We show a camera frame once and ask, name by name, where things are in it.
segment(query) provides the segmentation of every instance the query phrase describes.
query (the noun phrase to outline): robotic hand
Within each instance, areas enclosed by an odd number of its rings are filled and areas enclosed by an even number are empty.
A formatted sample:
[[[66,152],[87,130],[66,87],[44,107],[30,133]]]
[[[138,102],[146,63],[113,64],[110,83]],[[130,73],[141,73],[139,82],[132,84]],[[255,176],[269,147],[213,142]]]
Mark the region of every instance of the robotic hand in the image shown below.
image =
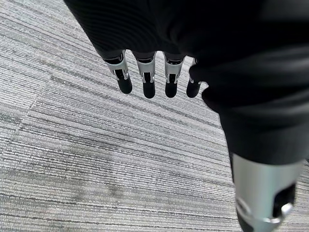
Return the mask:
[[[125,94],[132,90],[126,49],[149,99],[156,51],[164,51],[169,98],[184,57],[194,57],[187,96],[195,97],[202,81],[209,84],[202,98],[220,116],[244,232],[271,232],[290,214],[309,153],[305,2],[65,0]]]

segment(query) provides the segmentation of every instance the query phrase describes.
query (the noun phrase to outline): gray striped carpet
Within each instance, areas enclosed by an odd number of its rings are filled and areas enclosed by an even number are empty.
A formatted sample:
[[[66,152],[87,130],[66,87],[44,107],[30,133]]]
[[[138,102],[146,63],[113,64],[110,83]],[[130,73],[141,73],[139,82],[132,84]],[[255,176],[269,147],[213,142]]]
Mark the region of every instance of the gray striped carpet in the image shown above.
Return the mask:
[[[224,134],[200,95],[126,96],[60,0],[0,1],[1,231],[239,232]],[[282,232],[309,231],[309,166]]]

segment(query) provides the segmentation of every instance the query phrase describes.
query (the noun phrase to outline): black sleeve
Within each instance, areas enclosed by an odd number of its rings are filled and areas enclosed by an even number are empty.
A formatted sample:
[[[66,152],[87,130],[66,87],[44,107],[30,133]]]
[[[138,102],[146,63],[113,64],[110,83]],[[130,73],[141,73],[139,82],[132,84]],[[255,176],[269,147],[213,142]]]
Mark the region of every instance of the black sleeve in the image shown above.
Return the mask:
[[[202,97],[229,151],[268,164],[307,157],[309,21],[261,18],[261,0],[160,2],[151,5],[160,32],[198,59],[191,77],[208,83]]]

